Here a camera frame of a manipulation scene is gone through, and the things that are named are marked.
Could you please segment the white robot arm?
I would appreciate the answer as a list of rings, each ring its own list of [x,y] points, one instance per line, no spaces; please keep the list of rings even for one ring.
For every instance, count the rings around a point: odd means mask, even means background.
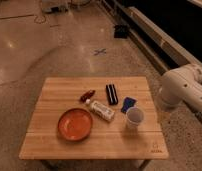
[[[164,111],[175,109],[181,101],[196,109],[195,117],[202,124],[202,67],[187,64],[165,72],[157,96]]]

